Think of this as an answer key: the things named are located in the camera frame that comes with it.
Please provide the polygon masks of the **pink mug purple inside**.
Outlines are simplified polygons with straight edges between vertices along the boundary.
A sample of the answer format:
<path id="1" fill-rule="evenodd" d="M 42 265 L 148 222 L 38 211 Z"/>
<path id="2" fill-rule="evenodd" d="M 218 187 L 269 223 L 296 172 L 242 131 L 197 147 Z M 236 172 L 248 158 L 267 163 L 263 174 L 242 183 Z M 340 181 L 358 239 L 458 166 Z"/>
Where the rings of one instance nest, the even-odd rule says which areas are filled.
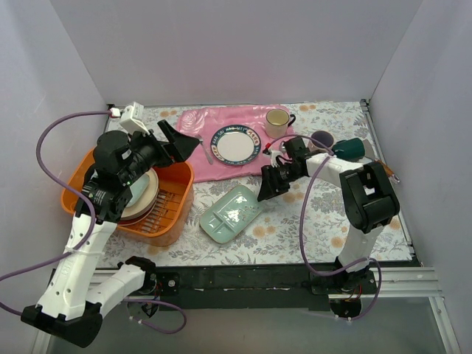
<path id="1" fill-rule="evenodd" d="M 310 152 L 329 153 L 334 146 L 334 136 L 328 131 L 314 131 L 308 143 Z"/>

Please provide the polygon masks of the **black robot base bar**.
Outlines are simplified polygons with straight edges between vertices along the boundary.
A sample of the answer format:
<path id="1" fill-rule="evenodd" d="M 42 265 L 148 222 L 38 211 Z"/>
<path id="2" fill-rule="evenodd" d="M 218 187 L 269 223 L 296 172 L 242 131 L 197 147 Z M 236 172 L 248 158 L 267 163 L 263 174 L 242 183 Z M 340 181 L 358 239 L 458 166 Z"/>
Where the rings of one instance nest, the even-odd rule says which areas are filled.
<path id="1" fill-rule="evenodd" d="M 301 308 L 329 311 L 329 296 L 376 290 L 373 273 L 359 285 L 317 277 L 303 264 L 157 267 L 158 295 L 185 310 Z"/>

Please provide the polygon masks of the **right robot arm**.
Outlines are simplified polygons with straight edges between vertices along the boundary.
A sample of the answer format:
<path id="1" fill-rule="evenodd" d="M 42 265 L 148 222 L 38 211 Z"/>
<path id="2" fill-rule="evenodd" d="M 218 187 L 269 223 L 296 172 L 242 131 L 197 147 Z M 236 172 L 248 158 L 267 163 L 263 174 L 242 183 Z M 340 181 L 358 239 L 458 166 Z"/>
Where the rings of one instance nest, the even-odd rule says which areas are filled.
<path id="1" fill-rule="evenodd" d="M 308 268 L 315 281 L 342 293 L 350 293 L 367 278 L 371 253 L 379 234 L 398 215 L 400 204 L 388 175 L 380 162 L 368 164 L 340 159 L 329 147 L 316 153 L 305 145 L 306 136 L 289 134 L 281 137 L 284 151 L 265 145 L 263 154 L 270 163 L 261 168 L 262 183 L 258 201 L 287 193 L 290 184 L 302 177 L 311 182 L 317 178 L 340 188 L 344 212 L 350 223 L 341 253 L 331 271 Z"/>

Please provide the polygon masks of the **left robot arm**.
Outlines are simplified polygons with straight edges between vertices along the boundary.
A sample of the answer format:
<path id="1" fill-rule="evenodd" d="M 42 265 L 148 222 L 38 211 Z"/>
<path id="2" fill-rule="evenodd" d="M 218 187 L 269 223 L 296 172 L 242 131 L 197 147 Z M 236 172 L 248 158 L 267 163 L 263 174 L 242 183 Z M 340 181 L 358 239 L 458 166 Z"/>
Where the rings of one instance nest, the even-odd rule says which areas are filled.
<path id="1" fill-rule="evenodd" d="M 159 128 L 167 138 L 164 142 L 151 131 L 109 131 L 99 137 L 94 164 L 77 192 L 64 257 L 37 304 L 23 309 L 23 322 L 84 348 L 97 337 L 105 316 L 125 297 L 136 291 L 148 295 L 156 289 L 156 266 L 143 257 L 128 259 L 95 289 L 89 283 L 132 198 L 131 186 L 154 167 L 185 162 L 199 144 L 165 120 L 159 122 Z"/>

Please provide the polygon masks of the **light green divided tray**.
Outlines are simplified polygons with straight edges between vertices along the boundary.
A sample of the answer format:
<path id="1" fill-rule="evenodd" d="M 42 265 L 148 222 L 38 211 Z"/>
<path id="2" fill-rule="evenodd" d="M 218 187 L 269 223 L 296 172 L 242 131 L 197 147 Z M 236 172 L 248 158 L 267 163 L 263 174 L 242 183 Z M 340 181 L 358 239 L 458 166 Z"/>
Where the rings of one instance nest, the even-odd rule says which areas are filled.
<path id="1" fill-rule="evenodd" d="M 127 204 L 127 207 L 132 207 L 142 196 L 149 185 L 149 176 L 147 173 L 138 178 L 131 186 L 131 199 Z"/>
<path id="2" fill-rule="evenodd" d="M 261 212 L 262 204 L 247 187 L 237 185 L 200 217 L 200 227 L 216 243 L 236 238 Z"/>

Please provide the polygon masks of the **cream and pink branch plate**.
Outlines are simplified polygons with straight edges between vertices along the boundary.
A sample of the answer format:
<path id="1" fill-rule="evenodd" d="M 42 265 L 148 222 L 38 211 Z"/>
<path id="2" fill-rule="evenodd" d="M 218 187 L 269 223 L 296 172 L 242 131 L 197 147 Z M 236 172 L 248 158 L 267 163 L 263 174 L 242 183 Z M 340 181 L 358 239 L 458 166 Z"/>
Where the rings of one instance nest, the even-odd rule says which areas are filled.
<path id="1" fill-rule="evenodd" d="M 120 224 L 136 223 L 145 218 L 154 207 L 159 194 L 159 177 L 153 168 L 146 173 L 150 178 L 147 189 L 133 206 L 125 207 L 119 221 Z"/>

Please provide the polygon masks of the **dark green mug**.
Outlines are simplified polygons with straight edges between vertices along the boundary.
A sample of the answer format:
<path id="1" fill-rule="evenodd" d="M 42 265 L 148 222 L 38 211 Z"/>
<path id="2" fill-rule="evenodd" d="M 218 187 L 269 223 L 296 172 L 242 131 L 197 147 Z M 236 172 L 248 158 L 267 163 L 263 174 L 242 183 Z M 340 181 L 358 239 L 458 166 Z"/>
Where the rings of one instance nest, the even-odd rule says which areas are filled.
<path id="1" fill-rule="evenodd" d="M 349 162 L 356 162 L 365 157 L 364 143 L 359 138 L 338 141 L 332 151 L 338 158 Z"/>

